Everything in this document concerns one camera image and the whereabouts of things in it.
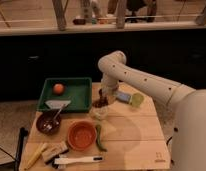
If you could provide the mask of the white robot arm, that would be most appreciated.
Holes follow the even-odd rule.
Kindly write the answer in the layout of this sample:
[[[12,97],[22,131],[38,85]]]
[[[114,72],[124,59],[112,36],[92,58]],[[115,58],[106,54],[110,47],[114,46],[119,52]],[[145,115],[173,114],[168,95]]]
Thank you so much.
[[[122,51],[98,60],[103,95],[117,92],[122,81],[175,114],[170,171],[206,171],[206,89],[195,89],[126,64]]]

